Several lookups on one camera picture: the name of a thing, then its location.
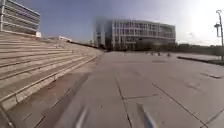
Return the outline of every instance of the sky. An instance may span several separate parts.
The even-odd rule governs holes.
[[[224,0],[16,0],[41,14],[43,36],[93,39],[97,17],[149,20],[176,26],[177,42],[219,45],[214,25]]]

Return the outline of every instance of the modern building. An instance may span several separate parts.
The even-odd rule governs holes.
[[[94,45],[114,50],[175,41],[175,26],[151,21],[97,19],[94,28]]]
[[[63,37],[63,36],[50,37],[48,39],[58,40],[58,41],[65,41],[65,42],[71,42],[72,41],[72,39],[69,39],[69,38]]]
[[[0,31],[36,35],[40,14],[13,0],[0,0]]]

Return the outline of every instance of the stair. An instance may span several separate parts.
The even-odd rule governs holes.
[[[0,32],[0,103],[9,110],[101,52],[69,43]]]

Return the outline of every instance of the white building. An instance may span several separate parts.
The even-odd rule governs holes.
[[[72,39],[69,39],[69,38],[63,37],[63,36],[50,37],[49,39],[58,40],[58,41],[65,41],[65,42],[71,42],[72,41]]]
[[[138,43],[174,43],[175,26],[140,20],[98,19],[94,29],[95,46],[134,49]]]

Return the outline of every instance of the lamp post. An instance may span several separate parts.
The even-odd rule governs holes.
[[[221,28],[221,42],[222,42],[222,48],[221,48],[221,54],[222,54],[222,61],[224,60],[223,57],[223,27],[222,27],[222,17],[221,17],[221,10],[216,10],[216,13],[219,15],[219,23],[217,23],[214,27],[217,28],[217,36],[219,37],[218,34],[218,28]]]

